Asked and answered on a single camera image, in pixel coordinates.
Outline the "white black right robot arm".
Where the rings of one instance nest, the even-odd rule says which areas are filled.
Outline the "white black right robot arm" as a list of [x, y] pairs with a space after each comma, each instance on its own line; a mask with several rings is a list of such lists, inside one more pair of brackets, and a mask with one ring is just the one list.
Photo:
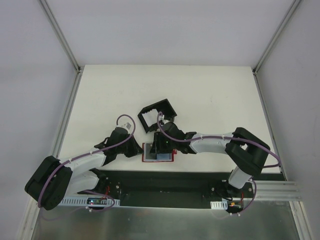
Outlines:
[[260, 175], [270, 147], [243, 127], [225, 135], [209, 135], [195, 131], [183, 132], [171, 121], [160, 122], [161, 129], [154, 133], [151, 154], [170, 154], [177, 150], [183, 154], [215, 153], [228, 155], [236, 164], [225, 184], [230, 197], [242, 193], [246, 182]]

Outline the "right aluminium frame post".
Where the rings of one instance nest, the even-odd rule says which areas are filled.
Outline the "right aluminium frame post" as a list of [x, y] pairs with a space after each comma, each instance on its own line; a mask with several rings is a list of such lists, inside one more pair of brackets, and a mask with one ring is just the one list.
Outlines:
[[271, 39], [269, 40], [268, 44], [266, 45], [262, 55], [260, 56], [258, 62], [256, 63], [255, 67], [252, 69], [252, 73], [254, 76], [258, 74], [260, 69], [262, 68], [264, 62], [266, 61], [267, 57], [271, 54], [273, 48], [276, 46], [277, 41], [281, 37], [282, 33], [286, 29], [287, 25], [290, 23], [291, 19], [293, 18], [294, 14], [302, 4], [303, 0], [293, 0], [289, 5], [289, 8], [285, 12], [282, 20], [280, 21], [279, 25], [277, 26], [275, 32], [273, 33]]

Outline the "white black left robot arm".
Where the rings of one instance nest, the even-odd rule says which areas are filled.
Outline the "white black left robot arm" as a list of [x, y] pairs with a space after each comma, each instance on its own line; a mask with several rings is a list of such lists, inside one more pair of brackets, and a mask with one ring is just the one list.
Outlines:
[[109, 137], [93, 146], [88, 154], [74, 160], [47, 156], [26, 183], [24, 190], [42, 208], [54, 209], [65, 195], [90, 190], [99, 195], [105, 191], [106, 179], [98, 168], [116, 159], [141, 155], [144, 150], [127, 128], [117, 126]]

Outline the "aluminium frame post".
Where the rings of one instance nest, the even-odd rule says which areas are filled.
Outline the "aluminium frame post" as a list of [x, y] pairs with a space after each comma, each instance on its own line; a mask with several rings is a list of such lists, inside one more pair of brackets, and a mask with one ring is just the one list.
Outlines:
[[75, 69], [75, 71], [77, 73], [82, 71], [82, 67], [80, 66], [80, 64], [78, 63], [78, 61], [76, 60], [76, 57], [48, 3], [47, 0], [38, 0], [37, 1], [38, 4], [40, 5], [41, 9], [43, 10], [57, 40], [60, 43], [60, 46], [62, 47], [63, 51], [65, 52], [68, 60], [70, 61], [71, 65], [73, 66], [73, 68]]
[[293, 0], [289, 5], [289, 8], [285, 12], [282, 20], [280, 21], [279, 25], [277, 26], [275, 32], [273, 33], [271, 39], [269, 40], [268, 44], [266, 45], [262, 55], [260, 56], [258, 62], [256, 63], [255, 67], [252, 69], [252, 73], [254, 76], [258, 74], [260, 69], [262, 68], [264, 62], [266, 61], [267, 57], [271, 54], [273, 48], [276, 46], [277, 41], [281, 37], [282, 33], [286, 29], [287, 25], [290, 23], [291, 19], [293, 18], [294, 14], [302, 4], [303, 0]]

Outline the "red leather card holder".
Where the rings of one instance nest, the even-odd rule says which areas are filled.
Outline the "red leather card holder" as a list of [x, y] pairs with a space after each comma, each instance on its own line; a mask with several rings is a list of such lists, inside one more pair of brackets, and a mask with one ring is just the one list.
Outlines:
[[175, 155], [177, 154], [177, 150], [174, 149], [172, 153], [152, 153], [153, 144], [152, 143], [143, 143], [143, 154], [142, 154], [142, 162], [144, 163], [171, 163], [174, 162]]

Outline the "black card box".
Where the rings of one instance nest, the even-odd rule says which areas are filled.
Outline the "black card box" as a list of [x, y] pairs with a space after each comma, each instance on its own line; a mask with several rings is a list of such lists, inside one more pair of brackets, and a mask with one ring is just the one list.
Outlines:
[[154, 132], [158, 129], [157, 116], [159, 112], [163, 113], [165, 120], [172, 122], [177, 116], [167, 98], [143, 107], [137, 117], [146, 133]]

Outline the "aluminium front rail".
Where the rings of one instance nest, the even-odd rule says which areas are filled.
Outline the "aluminium front rail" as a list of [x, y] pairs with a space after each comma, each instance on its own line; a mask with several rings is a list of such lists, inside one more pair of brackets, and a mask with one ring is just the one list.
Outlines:
[[256, 182], [258, 201], [301, 202], [302, 196], [294, 181], [262, 181]]

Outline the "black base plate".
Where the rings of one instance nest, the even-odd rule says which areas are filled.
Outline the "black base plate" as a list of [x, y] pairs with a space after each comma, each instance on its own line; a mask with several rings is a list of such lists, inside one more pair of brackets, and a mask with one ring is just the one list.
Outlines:
[[94, 193], [107, 194], [122, 207], [208, 209], [210, 203], [253, 197], [249, 183], [241, 190], [227, 186], [222, 172], [168, 172], [94, 170], [98, 175]]

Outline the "left aluminium frame post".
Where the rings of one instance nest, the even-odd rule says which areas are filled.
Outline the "left aluminium frame post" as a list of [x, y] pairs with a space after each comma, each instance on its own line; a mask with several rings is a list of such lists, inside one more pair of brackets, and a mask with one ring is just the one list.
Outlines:
[[38, 0], [37, 1], [38, 4], [40, 5], [41, 9], [43, 10], [57, 40], [60, 43], [60, 46], [62, 47], [63, 51], [65, 52], [68, 60], [70, 61], [71, 65], [73, 66], [73, 68], [75, 69], [75, 71], [77, 73], [82, 71], [82, 67], [80, 66], [80, 64], [78, 63], [78, 61], [76, 60], [76, 57], [48, 3], [47, 0]]

